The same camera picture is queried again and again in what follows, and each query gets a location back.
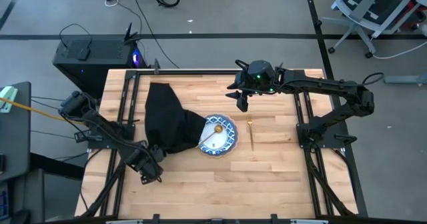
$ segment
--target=wooden table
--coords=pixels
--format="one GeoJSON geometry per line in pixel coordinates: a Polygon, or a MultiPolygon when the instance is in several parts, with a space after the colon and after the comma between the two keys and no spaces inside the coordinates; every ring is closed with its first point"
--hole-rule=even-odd
{"type": "MultiPolygon", "coordinates": [[[[306,75],[323,77],[321,69],[306,69],[306,75]]],[[[125,70],[110,70],[99,112],[117,119],[125,70]]],[[[201,116],[219,113],[231,117],[238,128],[237,147],[220,158],[208,157],[198,149],[169,155],[160,165],[163,183],[142,185],[140,175],[127,167],[119,218],[151,219],[269,219],[313,218],[314,211],[304,153],[296,135],[296,107],[293,95],[251,97],[249,111],[242,113],[236,100],[227,98],[226,87],[233,75],[144,75],[139,80],[134,119],[135,140],[145,139],[145,100],[150,82],[169,83],[184,109],[201,116]],[[254,151],[246,124],[252,114],[254,151]]],[[[124,117],[129,111],[133,80],[129,85],[124,117]]],[[[310,95],[314,115],[332,110],[326,95],[310,95]]],[[[328,182],[347,208],[357,212],[346,164],[330,149],[322,150],[328,182]]],[[[86,167],[82,193],[90,205],[105,183],[110,150],[101,151],[86,167]]],[[[318,185],[322,213],[323,193],[318,185]]],[[[111,190],[107,214],[112,213],[115,187],[111,190]]],[[[81,199],[75,214],[85,211],[81,199]]]]}

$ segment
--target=table leg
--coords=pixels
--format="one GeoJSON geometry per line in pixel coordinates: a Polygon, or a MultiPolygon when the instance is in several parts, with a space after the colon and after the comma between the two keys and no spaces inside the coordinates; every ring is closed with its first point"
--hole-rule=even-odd
{"type": "Polygon", "coordinates": [[[83,167],[31,153],[30,170],[37,168],[44,170],[44,172],[48,174],[76,180],[82,180],[85,174],[85,169],[83,167]]]}

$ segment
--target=blue and white plate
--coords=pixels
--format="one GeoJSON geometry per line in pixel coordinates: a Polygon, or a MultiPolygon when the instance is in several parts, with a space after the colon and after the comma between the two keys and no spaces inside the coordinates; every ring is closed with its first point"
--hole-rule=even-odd
{"type": "Polygon", "coordinates": [[[229,153],[238,141],[238,129],[234,122],[226,116],[213,114],[206,117],[206,124],[200,136],[200,141],[215,132],[215,126],[221,125],[222,132],[213,134],[208,140],[199,145],[201,151],[213,157],[229,153]]]}

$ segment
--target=gold spoon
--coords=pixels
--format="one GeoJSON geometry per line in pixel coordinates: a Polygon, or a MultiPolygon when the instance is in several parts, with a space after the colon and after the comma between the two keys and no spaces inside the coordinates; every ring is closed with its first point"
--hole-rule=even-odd
{"type": "Polygon", "coordinates": [[[211,135],[208,135],[203,141],[200,141],[200,143],[197,145],[197,147],[199,147],[206,140],[208,140],[213,134],[215,134],[215,133],[221,133],[221,132],[222,132],[222,126],[221,125],[216,125],[215,126],[215,131],[211,135]]]}

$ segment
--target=black fabric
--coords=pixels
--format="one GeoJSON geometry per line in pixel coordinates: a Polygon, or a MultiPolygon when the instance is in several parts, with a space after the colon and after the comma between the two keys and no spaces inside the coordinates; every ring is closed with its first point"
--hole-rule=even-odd
{"type": "Polygon", "coordinates": [[[167,153],[196,147],[206,119],[182,109],[169,84],[150,83],[145,103],[145,133],[149,147],[159,146],[167,153]]]}

